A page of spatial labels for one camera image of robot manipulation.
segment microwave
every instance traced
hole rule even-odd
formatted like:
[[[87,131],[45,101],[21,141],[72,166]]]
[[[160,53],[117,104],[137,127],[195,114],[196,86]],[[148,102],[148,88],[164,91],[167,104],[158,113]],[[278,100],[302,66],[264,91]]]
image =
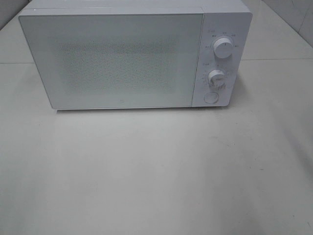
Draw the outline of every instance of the microwave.
[[[19,15],[57,110],[227,106],[251,19],[240,0],[33,0]]]

